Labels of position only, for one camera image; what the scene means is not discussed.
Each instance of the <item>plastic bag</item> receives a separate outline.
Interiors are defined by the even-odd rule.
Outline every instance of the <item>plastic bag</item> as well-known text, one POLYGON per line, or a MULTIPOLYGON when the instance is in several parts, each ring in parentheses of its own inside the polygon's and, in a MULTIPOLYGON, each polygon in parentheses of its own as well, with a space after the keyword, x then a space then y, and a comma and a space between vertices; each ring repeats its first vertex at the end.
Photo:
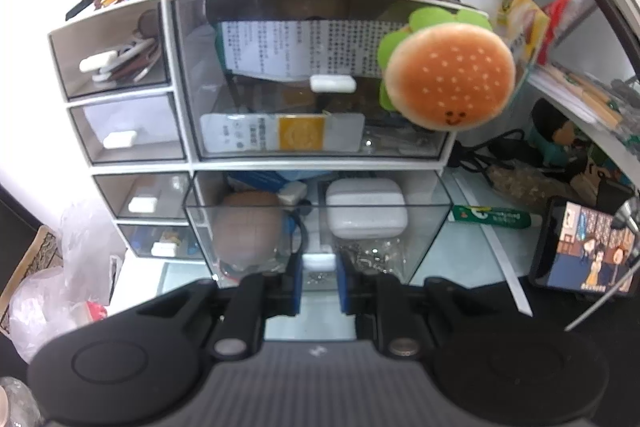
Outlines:
POLYGON ((108 305, 113 266, 125 245, 100 200, 85 200, 65 210, 58 231, 68 296, 72 302, 108 305))
POLYGON ((70 294, 60 266, 36 272, 18 286, 9 303, 9 328, 15 350, 26 362, 50 340, 100 316, 99 309, 92 310, 95 305, 74 301, 70 294), (92 311, 98 312, 95 318, 92 311))

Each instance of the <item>clear drawer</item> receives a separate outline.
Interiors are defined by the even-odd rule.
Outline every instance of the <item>clear drawer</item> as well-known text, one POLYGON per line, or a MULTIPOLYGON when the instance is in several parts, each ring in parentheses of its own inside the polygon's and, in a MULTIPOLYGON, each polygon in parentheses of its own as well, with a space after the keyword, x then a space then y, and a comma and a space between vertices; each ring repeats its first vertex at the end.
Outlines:
POLYGON ((67 100, 169 83, 157 0, 98 12, 49 39, 67 100))
POLYGON ((380 39, 420 0, 175 0, 178 55, 202 159, 437 160, 447 136, 380 103, 380 39))
POLYGON ((408 283, 451 207, 434 171, 308 177, 300 171, 293 183, 280 179, 286 173, 201 171, 194 177, 187 216, 223 284, 281 271, 295 251, 303 255, 310 290, 332 288, 335 253, 347 253, 358 269, 408 283))
POLYGON ((93 164, 185 158, 170 93, 80 105, 70 112, 93 164))
POLYGON ((118 225, 138 257, 202 262, 202 252, 191 227, 118 225))
POLYGON ((94 180, 117 219, 186 219, 187 172, 100 174, 94 180))

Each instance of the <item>toothpaste tube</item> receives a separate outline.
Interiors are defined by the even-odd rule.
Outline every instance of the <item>toothpaste tube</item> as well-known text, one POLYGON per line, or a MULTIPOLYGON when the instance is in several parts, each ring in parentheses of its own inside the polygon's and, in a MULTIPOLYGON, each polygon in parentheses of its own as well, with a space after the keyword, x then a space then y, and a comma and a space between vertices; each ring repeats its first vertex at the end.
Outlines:
POLYGON ((448 219, 449 221, 460 223, 494 225, 517 230, 540 227, 542 225, 542 216, 538 214, 529 214, 513 208, 498 208, 497 206, 455 204, 449 213, 448 219))

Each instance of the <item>glass jar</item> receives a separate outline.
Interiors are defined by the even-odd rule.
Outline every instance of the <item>glass jar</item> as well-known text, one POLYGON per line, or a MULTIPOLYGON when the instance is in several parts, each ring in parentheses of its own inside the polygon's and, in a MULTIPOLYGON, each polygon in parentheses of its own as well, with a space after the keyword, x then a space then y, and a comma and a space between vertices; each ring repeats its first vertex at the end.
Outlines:
POLYGON ((15 378, 0 378, 0 427, 40 425, 40 410, 27 385, 15 378))

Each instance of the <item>small screen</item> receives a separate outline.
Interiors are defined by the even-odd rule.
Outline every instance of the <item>small screen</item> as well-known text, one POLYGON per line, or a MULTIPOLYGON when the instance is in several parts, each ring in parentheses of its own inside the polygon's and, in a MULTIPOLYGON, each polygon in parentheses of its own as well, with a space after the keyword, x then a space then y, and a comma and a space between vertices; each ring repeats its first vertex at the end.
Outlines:
MULTIPOLYGON (((629 270, 626 260, 633 247, 629 229, 612 229, 612 216, 592 208, 567 203, 553 211, 556 255, 547 272, 546 285, 581 293, 604 293, 629 270)), ((620 287, 626 295, 629 279, 620 287)))

